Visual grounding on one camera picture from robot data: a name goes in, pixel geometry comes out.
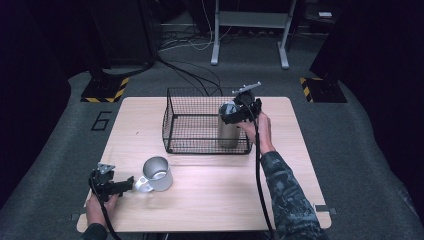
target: metal mesh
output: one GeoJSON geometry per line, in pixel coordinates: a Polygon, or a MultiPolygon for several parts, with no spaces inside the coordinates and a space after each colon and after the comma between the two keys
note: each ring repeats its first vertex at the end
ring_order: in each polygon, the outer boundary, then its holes
{"type": "Polygon", "coordinates": [[[238,139],[218,138],[218,110],[234,98],[229,88],[169,88],[162,125],[168,153],[248,154],[252,143],[241,130],[238,139]],[[237,141],[223,147],[222,141],[237,141]]]}

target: forearm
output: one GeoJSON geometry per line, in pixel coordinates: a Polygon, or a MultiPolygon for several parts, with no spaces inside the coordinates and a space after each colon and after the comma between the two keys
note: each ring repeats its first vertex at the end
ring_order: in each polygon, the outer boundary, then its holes
{"type": "Polygon", "coordinates": [[[261,158],[278,236],[281,239],[327,239],[291,168],[276,151],[261,158]]]}
{"type": "Polygon", "coordinates": [[[93,223],[81,235],[80,240],[106,240],[106,238],[106,228],[99,223],[93,223]]]}

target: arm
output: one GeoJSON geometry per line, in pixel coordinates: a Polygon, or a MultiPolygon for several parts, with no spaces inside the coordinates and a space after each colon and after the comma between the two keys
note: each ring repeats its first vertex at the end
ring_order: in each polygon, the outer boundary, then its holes
{"type": "MultiPolygon", "coordinates": [[[[254,124],[237,124],[253,141],[254,124]]],[[[261,165],[272,199],[272,210],[280,239],[328,239],[321,229],[311,204],[293,175],[293,171],[272,144],[271,120],[261,112],[257,118],[260,139],[261,165]]]]}
{"type": "MultiPolygon", "coordinates": [[[[110,197],[108,202],[104,203],[104,206],[108,212],[109,218],[113,217],[115,210],[115,204],[118,200],[118,194],[110,197]]],[[[106,220],[103,216],[103,212],[99,203],[99,200],[94,194],[91,194],[90,199],[86,202],[87,207],[87,222],[88,228],[81,235],[80,240],[106,240],[106,220]]]]}

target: light wood surface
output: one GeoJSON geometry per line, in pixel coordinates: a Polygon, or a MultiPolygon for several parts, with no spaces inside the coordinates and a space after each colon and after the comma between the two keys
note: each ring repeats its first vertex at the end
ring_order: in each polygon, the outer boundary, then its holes
{"type": "MultiPolygon", "coordinates": [[[[273,143],[293,169],[312,205],[325,205],[293,107],[285,97],[260,97],[272,121],[273,143]]],[[[116,165],[114,181],[141,177],[144,162],[163,156],[174,182],[164,192],[124,193],[112,225],[117,232],[266,230],[255,180],[255,147],[248,155],[168,154],[162,141],[165,97],[125,98],[105,147],[102,163],[116,165]]],[[[271,199],[261,170],[262,188],[272,224],[271,199]]],[[[329,213],[317,213],[322,228],[329,213]]],[[[87,228],[85,214],[77,229],[87,228]]]]}

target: yellow and black hazard tape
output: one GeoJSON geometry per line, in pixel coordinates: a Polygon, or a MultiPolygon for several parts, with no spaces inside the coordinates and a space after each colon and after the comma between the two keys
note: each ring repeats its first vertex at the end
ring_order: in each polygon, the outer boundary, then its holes
{"type": "Polygon", "coordinates": [[[118,102],[121,99],[122,94],[124,94],[125,87],[127,86],[129,78],[122,80],[119,90],[113,98],[81,98],[81,102],[118,102]]]}
{"type": "Polygon", "coordinates": [[[302,84],[303,93],[305,94],[306,100],[308,102],[314,102],[312,98],[311,91],[309,90],[308,84],[306,82],[307,79],[311,80],[322,80],[321,78],[300,78],[300,84],[302,84]]]}

